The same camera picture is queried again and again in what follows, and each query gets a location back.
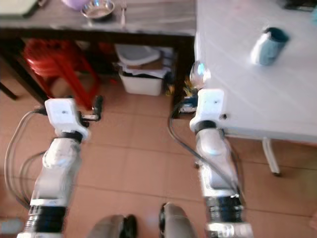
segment orange floor tile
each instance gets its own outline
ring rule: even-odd
[[[25,217],[6,191],[4,154],[21,117],[37,102],[5,70],[1,82],[20,98],[12,101],[0,92],[0,217]],[[105,83],[103,119],[91,126],[91,138],[82,147],[83,164],[69,209],[65,237],[84,238],[100,218],[133,213],[140,238],[157,238],[160,206],[172,201],[188,214],[200,237],[204,236],[205,207],[193,156],[174,143],[166,130],[170,98],[131,95],[122,85]],[[189,121],[177,120],[179,135],[195,146]],[[14,171],[29,156],[47,149],[54,131],[48,119],[30,122],[16,153]],[[309,221],[317,211],[317,148],[274,142],[283,176],[274,177],[261,143],[231,138],[244,169],[246,217],[256,238],[313,238]],[[41,169],[35,162],[28,174],[30,186]]]

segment white tabletop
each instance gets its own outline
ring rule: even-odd
[[[307,12],[275,0],[197,0],[196,58],[210,68],[209,87],[222,88],[229,132],[317,142],[317,25]],[[291,37],[272,66],[250,52],[267,26]]]

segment purple container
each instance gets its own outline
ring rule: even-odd
[[[80,11],[83,8],[83,6],[85,4],[87,4],[89,1],[90,0],[62,0],[62,2],[66,6],[72,8],[72,9],[74,9],[76,11]]]

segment dark wooden table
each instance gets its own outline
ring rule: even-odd
[[[48,0],[24,19],[0,19],[0,55],[16,73],[18,82],[40,103],[47,96],[19,64],[9,45],[21,38],[71,39],[116,44],[172,47],[177,53],[172,106],[183,96],[185,75],[194,62],[196,3],[194,0],[127,0],[126,27],[120,25],[121,2],[114,0],[113,16],[92,22],[61,0]]]

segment white plastic bin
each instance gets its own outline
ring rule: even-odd
[[[162,90],[163,80],[160,78],[127,77],[119,72],[125,91],[132,94],[158,96]]]

